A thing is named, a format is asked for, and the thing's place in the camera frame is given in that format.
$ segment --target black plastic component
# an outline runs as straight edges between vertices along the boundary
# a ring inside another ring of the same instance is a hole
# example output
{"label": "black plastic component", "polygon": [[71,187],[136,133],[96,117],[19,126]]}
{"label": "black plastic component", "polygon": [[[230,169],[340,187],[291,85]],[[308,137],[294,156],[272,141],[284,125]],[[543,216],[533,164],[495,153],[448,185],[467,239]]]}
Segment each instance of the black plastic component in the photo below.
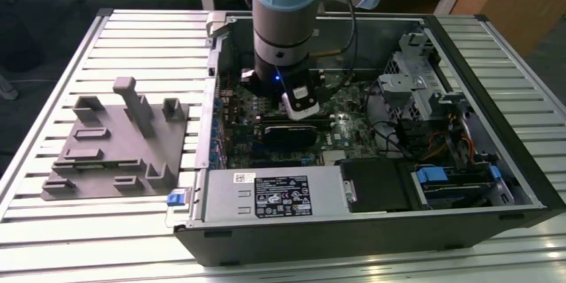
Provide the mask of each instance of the black plastic component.
{"label": "black plastic component", "polygon": [[400,119],[395,126],[399,144],[412,153],[422,154],[428,150],[432,133],[447,129],[447,121],[411,121]]}
{"label": "black plastic component", "polygon": [[267,147],[295,149],[315,145],[318,130],[314,126],[270,126],[262,130]]}
{"label": "black plastic component", "polygon": [[350,180],[356,201],[351,212],[422,210],[415,182],[403,161],[390,158],[344,159],[339,166],[343,180]]}
{"label": "black plastic component", "polygon": [[299,121],[291,121],[286,115],[264,115],[256,121],[255,124],[262,125],[262,127],[282,125],[282,126],[315,126],[320,131],[330,131],[330,124],[334,122],[334,119],[328,118],[327,114],[315,114],[306,119]]}

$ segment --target black case side panel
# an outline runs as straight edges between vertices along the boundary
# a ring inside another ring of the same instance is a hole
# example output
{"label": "black case side panel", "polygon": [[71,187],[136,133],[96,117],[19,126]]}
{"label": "black case side panel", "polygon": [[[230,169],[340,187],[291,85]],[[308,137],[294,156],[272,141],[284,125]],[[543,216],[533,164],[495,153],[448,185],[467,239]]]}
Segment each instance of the black case side panel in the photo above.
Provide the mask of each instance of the black case side panel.
{"label": "black case side panel", "polygon": [[201,265],[222,266],[466,248],[542,214],[475,213],[187,229],[177,230],[175,236]]}

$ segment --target colored wires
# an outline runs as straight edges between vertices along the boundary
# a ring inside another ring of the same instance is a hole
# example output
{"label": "colored wires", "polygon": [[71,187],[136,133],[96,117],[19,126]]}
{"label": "colored wires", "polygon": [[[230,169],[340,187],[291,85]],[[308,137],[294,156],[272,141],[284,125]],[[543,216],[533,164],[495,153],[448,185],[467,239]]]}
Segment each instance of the colored wires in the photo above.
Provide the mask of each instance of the colored wires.
{"label": "colored wires", "polygon": [[466,142],[467,144],[467,155],[470,157],[470,162],[474,163],[474,153],[475,153],[475,148],[474,148],[474,141],[471,139],[468,139],[466,136],[462,135],[462,140]]}

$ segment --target floor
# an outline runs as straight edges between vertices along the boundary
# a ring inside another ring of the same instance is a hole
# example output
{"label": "floor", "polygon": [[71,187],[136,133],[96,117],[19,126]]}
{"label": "floor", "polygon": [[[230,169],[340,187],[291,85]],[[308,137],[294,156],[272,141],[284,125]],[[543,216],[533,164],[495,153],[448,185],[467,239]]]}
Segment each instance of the floor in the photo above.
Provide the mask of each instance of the floor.
{"label": "floor", "polygon": [[[242,0],[216,0],[216,5],[224,10],[246,9]],[[96,12],[104,7],[201,9],[200,0],[0,0],[0,21],[4,13],[15,13],[19,16],[43,48],[44,55],[43,64],[25,73],[11,73],[0,68],[3,76],[13,82],[20,92],[15,101],[0,99],[0,176],[11,161],[9,154],[17,151]],[[0,33],[0,47],[1,43],[11,41],[13,39],[4,38]],[[565,45],[566,20],[562,19],[526,59],[563,103]]]}

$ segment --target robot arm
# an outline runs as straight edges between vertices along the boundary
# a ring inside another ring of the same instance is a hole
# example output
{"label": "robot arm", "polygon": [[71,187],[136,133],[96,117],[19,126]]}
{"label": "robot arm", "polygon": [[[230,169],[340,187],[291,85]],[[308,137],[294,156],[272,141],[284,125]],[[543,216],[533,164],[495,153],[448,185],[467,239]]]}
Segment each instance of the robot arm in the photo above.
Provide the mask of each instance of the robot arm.
{"label": "robot arm", "polygon": [[310,53],[319,3],[320,0],[252,0],[255,74],[263,90],[280,97],[294,120],[320,109],[307,72],[308,59],[343,53],[354,37],[352,34],[342,50]]}

